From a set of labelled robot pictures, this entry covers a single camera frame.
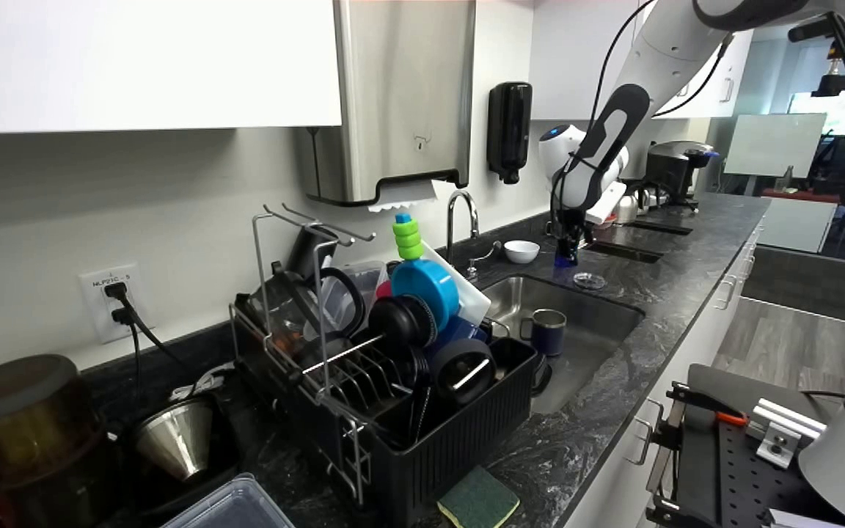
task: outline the robotic arm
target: robotic arm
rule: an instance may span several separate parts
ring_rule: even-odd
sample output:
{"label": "robotic arm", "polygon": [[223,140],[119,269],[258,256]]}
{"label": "robotic arm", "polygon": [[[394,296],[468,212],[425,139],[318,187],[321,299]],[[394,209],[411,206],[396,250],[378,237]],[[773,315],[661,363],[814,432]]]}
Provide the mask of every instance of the robotic arm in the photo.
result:
{"label": "robotic arm", "polygon": [[617,79],[617,90],[569,162],[551,175],[551,215],[568,247],[582,244],[585,212],[610,186],[607,170],[641,123],[667,105],[732,33],[824,13],[845,19],[845,0],[657,0]]}

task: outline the dish rack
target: dish rack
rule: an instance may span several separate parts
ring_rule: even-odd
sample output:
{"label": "dish rack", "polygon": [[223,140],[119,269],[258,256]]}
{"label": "dish rack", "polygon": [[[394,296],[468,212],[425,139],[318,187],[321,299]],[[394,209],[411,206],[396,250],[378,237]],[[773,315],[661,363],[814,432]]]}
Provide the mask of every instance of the dish rack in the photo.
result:
{"label": "dish rack", "polygon": [[[235,360],[277,410],[295,417],[299,439],[325,459],[328,473],[347,485],[358,508],[378,511],[384,526],[424,526],[434,501],[528,420],[537,356],[521,340],[494,340],[499,376],[465,409],[440,403],[413,376],[421,356],[384,349],[368,334],[358,344],[325,340],[324,315],[312,316],[314,340],[287,356],[271,329],[277,288],[268,288],[268,269],[274,269],[274,283],[283,269],[265,263],[262,227],[279,221],[295,228],[331,233],[314,247],[314,266],[328,247],[353,247],[372,234],[283,209],[286,215],[265,206],[265,215],[252,221],[265,288],[240,294],[232,306]],[[318,309],[325,306],[321,284],[312,288],[312,296]]]}

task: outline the sponge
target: sponge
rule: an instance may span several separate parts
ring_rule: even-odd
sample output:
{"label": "sponge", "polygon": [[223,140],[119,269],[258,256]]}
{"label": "sponge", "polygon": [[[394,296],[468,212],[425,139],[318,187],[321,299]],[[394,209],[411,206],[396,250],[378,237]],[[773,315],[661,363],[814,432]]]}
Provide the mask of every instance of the sponge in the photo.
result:
{"label": "sponge", "polygon": [[475,467],[438,501],[438,508],[455,528],[494,528],[515,517],[521,500],[509,485]]}

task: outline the upper cabinet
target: upper cabinet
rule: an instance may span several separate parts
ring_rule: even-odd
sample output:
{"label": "upper cabinet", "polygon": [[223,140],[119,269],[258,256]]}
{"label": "upper cabinet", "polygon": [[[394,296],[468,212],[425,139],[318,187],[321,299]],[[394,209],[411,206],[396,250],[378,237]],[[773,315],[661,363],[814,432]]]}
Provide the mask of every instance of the upper cabinet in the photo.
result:
{"label": "upper cabinet", "polygon": [[0,0],[0,131],[337,123],[331,0]]}
{"label": "upper cabinet", "polygon": [[[736,33],[705,90],[683,108],[664,118],[732,118],[736,112],[748,49],[751,49],[751,33]],[[713,61],[717,54],[664,108],[680,105],[707,79]]]}
{"label": "upper cabinet", "polygon": [[[641,0],[537,0],[535,14],[535,120],[587,120],[601,58]],[[629,26],[617,45],[601,96],[607,99],[641,30]]]}

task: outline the white cabinet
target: white cabinet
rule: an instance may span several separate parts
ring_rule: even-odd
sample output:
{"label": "white cabinet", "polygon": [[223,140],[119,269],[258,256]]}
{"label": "white cabinet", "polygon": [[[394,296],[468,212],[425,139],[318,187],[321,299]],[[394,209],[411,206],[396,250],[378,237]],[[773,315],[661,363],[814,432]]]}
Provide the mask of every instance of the white cabinet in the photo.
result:
{"label": "white cabinet", "polygon": [[[587,120],[607,45],[641,0],[537,0],[531,86],[535,120]],[[632,49],[636,23],[629,26],[610,57],[601,86],[607,99],[625,57]]]}
{"label": "white cabinet", "polygon": [[[732,118],[736,112],[736,96],[741,96],[741,86],[742,86],[742,74],[745,74],[745,61],[748,61],[748,49],[751,49],[751,33],[736,33],[727,54],[722,57],[710,86],[691,99],[683,108],[664,115],[664,118]],[[683,86],[683,90],[678,96],[672,96],[664,108],[675,108],[678,102],[683,102],[694,90],[698,90],[698,86],[707,79],[710,67],[717,61],[713,58]]]}
{"label": "white cabinet", "polygon": [[[701,309],[698,319],[691,327],[688,338],[680,340],[675,357],[661,373],[657,384],[653,387],[648,398],[670,403],[667,391],[672,381],[688,381],[691,363],[713,363],[722,347],[722,338],[727,327],[733,322],[742,284],[751,274],[758,233],[745,241],[742,252],[732,263],[732,269],[717,284],[713,296]],[[644,403],[636,417],[644,423],[657,420],[657,409]],[[653,464],[657,459],[657,450],[648,451],[644,467],[635,467],[632,460],[644,451],[645,429],[632,423],[625,435],[620,437],[617,450],[601,464],[595,482],[578,501],[578,508],[569,517],[569,528],[587,528],[587,526],[645,526],[644,511],[653,501],[653,494],[645,491]]]}
{"label": "white cabinet", "polygon": [[0,0],[0,131],[336,126],[331,0]]}

